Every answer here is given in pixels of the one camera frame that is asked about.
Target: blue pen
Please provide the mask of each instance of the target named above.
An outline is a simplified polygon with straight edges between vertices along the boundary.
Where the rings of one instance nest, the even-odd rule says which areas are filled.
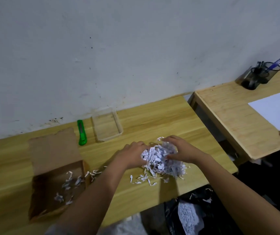
[[[280,64],[280,59],[278,59],[275,63],[273,63],[269,68],[268,71],[273,70],[275,67],[277,67]]]

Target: white wall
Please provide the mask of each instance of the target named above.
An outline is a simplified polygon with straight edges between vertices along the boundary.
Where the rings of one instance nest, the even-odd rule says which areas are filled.
[[[0,138],[280,58],[280,0],[0,0]]]

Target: cardboard box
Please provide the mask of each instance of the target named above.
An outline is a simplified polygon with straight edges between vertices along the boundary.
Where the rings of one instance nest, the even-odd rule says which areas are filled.
[[[90,176],[87,176],[84,182],[75,185],[79,176],[85,178],[89,166],[79,154],[73,128],[30,139],[29,151],[34,177],[28,215],[30,222],[34,222],[65,211],[69,206],[65,205],[66,202],[74,202],[91,180]],[[69,171],[73,174],[70,189],[66,190],[62,185],[69,179]],[[54,199],[56,193],[63,196],[63,202]]]

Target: wooden table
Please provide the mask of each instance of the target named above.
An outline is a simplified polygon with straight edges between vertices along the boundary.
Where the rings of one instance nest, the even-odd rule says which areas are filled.
[[[121,110],[118,116],[124,133],[116,139],[102,143],[95,141],[91,119],[84,120],[88,143],[78,147],[91,169],[97,169],[127,143],[155,142],[160,136],[175,134],[211,154],[229,172],[237,171],[236,166],[182,96]],[[73,127],[79,138],[77,123],[73,122],[0,140],[0,233],[43,234],[54,222],[52,220],[28,224],[33,172],[27,141],[68,127]],[[137,168],[126,171],[103,225],[109,225],[207,184],[208,181],[201,171],[195,165],[190,166],[184,180],[172,179],[169,183],[162,183],[159,179],[153,179],[152,182],[158,182],[156,186],[149,186],[148,183],[133,185],[130,183],[130,175],[136,177],[142,170]]]
[[[280,150],[280,136],[248,103],[279,92],[280,72],[256,90],[234,81],[198,90],[191,106],[200,105],[241,156],[258,159]]]

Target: clear plastic container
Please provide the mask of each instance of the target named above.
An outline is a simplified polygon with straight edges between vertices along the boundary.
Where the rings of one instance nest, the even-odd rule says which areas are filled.
[[[92,121],[98,141],[108,141],[123,133],[118,115],[112,107],[93,113]]]

